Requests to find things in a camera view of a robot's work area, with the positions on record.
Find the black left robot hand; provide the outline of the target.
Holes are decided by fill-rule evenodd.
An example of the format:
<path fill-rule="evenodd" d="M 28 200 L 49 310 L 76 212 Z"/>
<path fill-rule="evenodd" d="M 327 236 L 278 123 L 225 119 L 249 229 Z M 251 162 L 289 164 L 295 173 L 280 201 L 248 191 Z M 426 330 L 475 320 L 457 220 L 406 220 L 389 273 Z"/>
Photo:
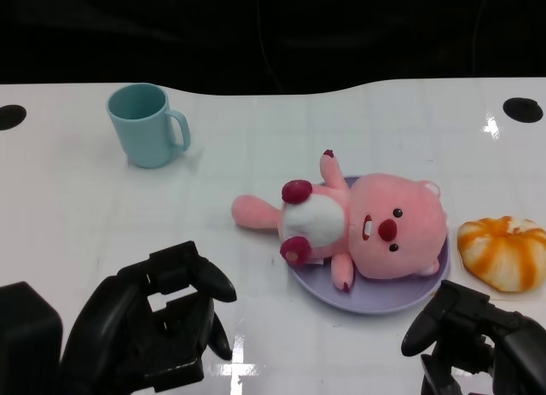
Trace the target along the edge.
<path fill-rule="evenodd" d="M 229 361 L 214 310 L 236 301 L 229 278 L 186 241 L 107 277 L 69 334 L 58 394 L 163 392 L 203 380 L 202 354 Z"/>

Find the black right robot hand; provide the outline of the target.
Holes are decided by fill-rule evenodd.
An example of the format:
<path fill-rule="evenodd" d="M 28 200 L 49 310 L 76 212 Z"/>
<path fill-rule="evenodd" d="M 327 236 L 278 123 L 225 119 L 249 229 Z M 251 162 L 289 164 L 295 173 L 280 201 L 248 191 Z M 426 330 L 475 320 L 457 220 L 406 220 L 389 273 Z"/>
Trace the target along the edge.
<path fill-rule="evenodd" d="M 410 325 L 401 352 L 421 356 L 423 394 L 460 394 L 453 368 L 487 373 L 495 394 L 545 393 L 545 328 L 448 280 Z"/>

